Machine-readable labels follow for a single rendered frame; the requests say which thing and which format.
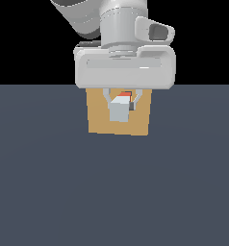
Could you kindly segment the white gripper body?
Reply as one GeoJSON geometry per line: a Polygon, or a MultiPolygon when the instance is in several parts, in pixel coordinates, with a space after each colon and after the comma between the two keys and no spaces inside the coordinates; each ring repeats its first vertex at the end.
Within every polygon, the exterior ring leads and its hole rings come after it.
{"type": "Polygon", "coordinates": [[[78,88],[169,89],[174,85],[176,55],[166,45],[145,45],[136,57],[111,58],[108,49],[74,49],[78,88]]]}

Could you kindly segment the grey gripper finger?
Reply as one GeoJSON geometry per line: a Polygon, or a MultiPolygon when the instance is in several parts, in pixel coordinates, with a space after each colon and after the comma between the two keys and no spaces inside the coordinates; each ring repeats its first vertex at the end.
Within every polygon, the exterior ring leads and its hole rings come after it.
{"type": "Polygon", "coordinates": [[[110,103],[112,102],[112,99],[110,97],[110,93],[111,93],[111,89],[110,88],[103,88],[103,96],[105,97],[108,106],[110,105],[110,103]]]}
{"type": "Polygon", "coordinates": [[[129,111],[135,111],[136,110],[137,103],[142,96],[142,89],[136,89],[136,94],[137,94],[137,96],[135,97],[135,99],[130,102],[129,111]]]}

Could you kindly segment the small white cube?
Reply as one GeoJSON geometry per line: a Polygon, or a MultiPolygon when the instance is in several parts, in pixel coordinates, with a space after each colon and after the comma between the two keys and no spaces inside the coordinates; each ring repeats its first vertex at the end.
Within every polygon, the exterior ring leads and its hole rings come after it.
{"type": "Polygon", "coordinates": [[[109,105],[110,120],[127,122],[131,103],[131,91],[120,92],[109,105]]]}

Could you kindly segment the tan box with hole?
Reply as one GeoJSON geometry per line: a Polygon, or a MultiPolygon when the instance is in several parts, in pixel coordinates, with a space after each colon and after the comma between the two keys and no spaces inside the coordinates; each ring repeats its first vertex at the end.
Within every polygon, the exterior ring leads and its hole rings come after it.
{"type": "Polygon", "coordinates": [[[129,112],[127,122],[110,120],[108,102],[102,88],[87,88],[89,132],[114,135],[148,135],[151,89],[144,89],[136,109],[129,112]]]}

